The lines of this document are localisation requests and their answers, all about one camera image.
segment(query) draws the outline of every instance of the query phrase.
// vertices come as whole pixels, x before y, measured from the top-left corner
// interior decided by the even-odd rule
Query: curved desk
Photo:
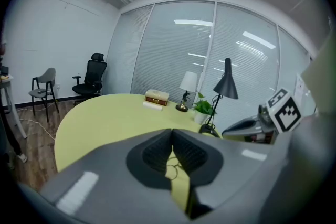
[[[143,101],[144,95],[110,94],[89,99],[74,107],[57,130],[57,170],[61,171],[101,145],[139,134],[167,128],[194,132],[200,129],[200,125],[194,122],[192,110],[180,112],[175,108],[176,103],[168,102],[162,111],[158,111],[144,107]],[[168,161],[171,165],[177,163],[177,159]],[[175,168],[168,166],[166,176],[174,178],[175,175]],[[188,184],[189,177],[178,168],[178,177],[172,181],[172,195],[181,209],[186,204]]]

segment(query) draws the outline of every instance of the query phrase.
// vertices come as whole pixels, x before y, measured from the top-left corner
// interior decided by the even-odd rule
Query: white pot
[[[198,123],[199,125],[201,125],[205,121],[205,119],[206,119],[207,116],[208,116],[207,114],[203,114],[203,113],[198,112],[197,110],[195,110],[194,121],[196,123]]]

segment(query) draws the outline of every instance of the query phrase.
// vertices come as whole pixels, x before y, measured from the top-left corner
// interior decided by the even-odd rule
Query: window blinds
[[[129,93],[141,37],[152,5],[122,14],[107,57],[103,92]]]
[[[238,100],[223,97],[214,124],[223,131],[231,124],[257,114],[258,106],[274,92],[278,81],[279,48],[276,26],[255,14],[218,4],[213,43],[201,93],[211,102],[231,58]]]
[[[281,69],[278,89],[284,87],[294,95],[297,74],[301,74],[310,63],[308,52],[286,31],[279,27]],[[301,110],[304,115],[314,113],[315,103],[308,89],[305,89]]]
[[[179,103],[186,71],[203,71],[213,24],[214,3],[173,2],[155,5],[135,65],[131,93],[156,89]],[[195,93],[191,93],[191,106]]]

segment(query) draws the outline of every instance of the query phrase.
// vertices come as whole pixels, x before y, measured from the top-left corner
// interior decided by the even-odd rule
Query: white lampshade
[[[188,92],[196,92],[197,87],[197,74],[187,71],[181,82],[180,89]]]

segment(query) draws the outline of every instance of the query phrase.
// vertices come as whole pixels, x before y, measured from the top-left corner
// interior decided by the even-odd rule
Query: stacked book
[[[145,101],[154,104],[167,105],[169,93],[156,90],[148,90],[145,94]]]

